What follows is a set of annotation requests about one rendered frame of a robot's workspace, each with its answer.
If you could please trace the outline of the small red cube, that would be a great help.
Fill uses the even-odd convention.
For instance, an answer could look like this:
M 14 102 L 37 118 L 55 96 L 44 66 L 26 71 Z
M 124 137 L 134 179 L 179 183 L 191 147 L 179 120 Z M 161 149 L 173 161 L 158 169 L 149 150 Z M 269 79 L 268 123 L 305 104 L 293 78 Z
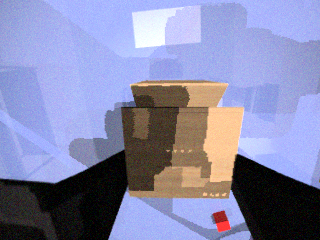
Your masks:
M 231 229 L 225 211 L 219 211 L 212 214 L 219 232 Z

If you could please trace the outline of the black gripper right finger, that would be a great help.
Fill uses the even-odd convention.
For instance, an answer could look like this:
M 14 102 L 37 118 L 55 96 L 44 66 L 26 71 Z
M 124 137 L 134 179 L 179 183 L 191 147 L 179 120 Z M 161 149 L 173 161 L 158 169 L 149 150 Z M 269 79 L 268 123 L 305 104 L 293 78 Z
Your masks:
M 237 153 L 231 191 L 253 240 L 320 240 L 320 189 Z

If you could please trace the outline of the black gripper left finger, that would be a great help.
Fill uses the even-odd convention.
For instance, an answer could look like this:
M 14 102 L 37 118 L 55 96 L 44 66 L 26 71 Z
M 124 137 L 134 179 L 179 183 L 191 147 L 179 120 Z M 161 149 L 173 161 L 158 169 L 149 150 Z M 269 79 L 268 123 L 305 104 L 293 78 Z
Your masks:
M 47 240 L 108 240 L 127 185 L 125 150 L 57 183 L 0 179 L 0 222 Z

